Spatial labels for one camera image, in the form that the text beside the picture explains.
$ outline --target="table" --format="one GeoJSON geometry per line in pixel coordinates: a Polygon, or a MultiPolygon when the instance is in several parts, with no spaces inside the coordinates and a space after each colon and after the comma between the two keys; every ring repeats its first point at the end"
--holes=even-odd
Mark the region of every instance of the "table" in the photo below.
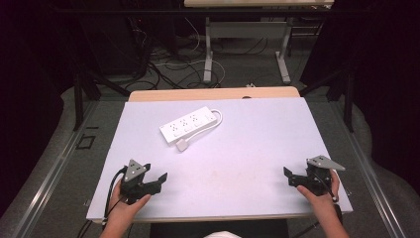
{"type": "MultiPolygon", "coordinates": [[[[133,92],[86,218],[101,221],[110,181],[130,159],[152,164],[145,182],[168,173],[161,193],[136,215],[137,222],[312,214],[282,170],[305,175],[305,159],[329,157],[305,99],[298,96],[294,87],[133,92]],[[203,105],[219,109],[223,122],[191,140],[183,153],[169,147],[158,127],[203,105]]],[[[343,212],[353,211],[343,187],[339,196],[343,212]]]]}
{"type": "MultiPolygon", "coordinates": [[[[332,5],[334,0],[185,0],[185,7],[297,7],[332,5]]],[[[212,38],[282,38],[279,52],[275,52],[283,83],[290,84],[290,76],[284,61],[293,19],[286,22],[210,22],[206,18],[206,62],[203,82],[211,81],[213,52],[212,38]]]]}

